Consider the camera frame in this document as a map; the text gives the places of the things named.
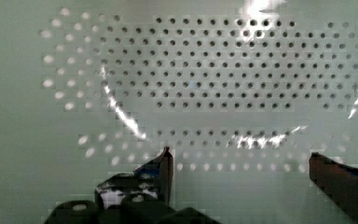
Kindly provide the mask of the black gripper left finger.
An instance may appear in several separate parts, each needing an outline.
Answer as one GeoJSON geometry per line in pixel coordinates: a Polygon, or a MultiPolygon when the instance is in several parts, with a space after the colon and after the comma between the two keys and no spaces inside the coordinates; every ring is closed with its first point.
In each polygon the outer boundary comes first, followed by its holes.
{"type": "Polygon", "coordinates": [[[119,173],[98,184],[94,199],[102,209],[119,206],[125,199],[146,194],[169,204],[173,180],[173,155],[169,147],[153,160],[129,173],[119,173]]]}

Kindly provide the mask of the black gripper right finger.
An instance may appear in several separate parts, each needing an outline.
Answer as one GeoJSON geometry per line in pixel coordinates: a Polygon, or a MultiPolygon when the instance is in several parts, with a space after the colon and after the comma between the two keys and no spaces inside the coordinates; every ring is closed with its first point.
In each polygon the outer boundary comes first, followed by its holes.
{"type": "Polygon", "coordinates": [[[358,168],[317,152],[310,155],[309,166],[310,180],[358,224],[358,168]]]}

